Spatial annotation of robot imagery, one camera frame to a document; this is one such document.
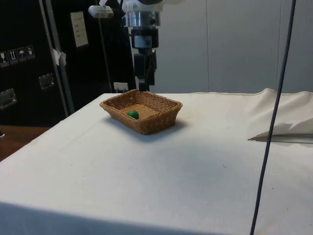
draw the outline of rectangular wicker basket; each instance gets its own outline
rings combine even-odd
[[[112,118],[134,131],[149,135],[175,124],[182,103],[151,92],[131,90],[100,103]],[[139,119],[127,115],[130,110],[139,113]]]

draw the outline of black cord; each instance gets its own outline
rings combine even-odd
[[[289,53],[291,33],[292,33],[295,3],[296,3],[296,0],[292,0],[290,20],[289,20],[289,28],[288,28],[288,36],[287,36],[287,42],[286,42],[286,48],[285,48],[285,55],[284,55],[284,60],[283,60],[283,65],[282,65],[282,71],[280,74],[279,85],[277,88],[277,97],[276,97],[276,102],[275,102],[275,106],[274,106],[273,116],[272,116],[272,119],[270,122],[269,131],[268,131],[268,141],[266,143],[266,148],[265,148],[264,160],[263,160],[263,165],[262,165],[262,170],[261,170],[261,176],[260,176],[260,181],[259,181],[259,187],[258,187],[258,193],[257,193],[257,198],[256,198],[256,203],[255,203],[254,216],[253,216],[253,221],[252,221],[252,225],[251,225],[250,235],[254,235],[256,220],[258,217],[259,206],[260,206],[263,179],[264,179],[266,164],[268,161],[269,147],[270,147],[270,143],[272,140],[272,134],[273,134],[275,119],[276,119],[276,115],[277,115],[279,100],[280,100],[280,96],[281,96],[282,88],[283,88],[283,84],[284,84],[285,70],[286,70],[286,64],[287,64],[287,60],[288,60],[288,53]]]
[[[124,2],[124,0],[121,0],[121,3],[120,3],[121,9],[120,10],[122,10],[123,2]]]

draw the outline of sticker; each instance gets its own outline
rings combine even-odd
[[[25,47],[26,55],[29,60],[35,59],[34,47],[32,45]]]
[[[16,50],[8,50],[9,61],[11,65],[17,64],[19,62],[18,54]]]
[[[87,32],[85,27],[84,13],[82,11],[70,14],[74,31],[76,47],[88,45]]]
[[[0,68],[10,66],[8,54],[6,51],[0,52]]]
[[[152,48],[151,36],[134,36],[135,48]]]
[[[18,48],[17,53],[18,53],[18,58],[20,62],[27,60],[26,50],[24,47]]]

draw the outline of metal latch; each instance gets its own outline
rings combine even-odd
[[[3,110],[17,102],[13,89],[0,93],[0,110]]]
[[[39,77],[39,83],[42,90],[46,90],[54,86],[54,78],[52,73]]]

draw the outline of wall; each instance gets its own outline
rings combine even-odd
[[[162,12],[157,93],[276,89],[291,0],[186,0]],[[313,1],[298,0],[285,92],[313,91]]]

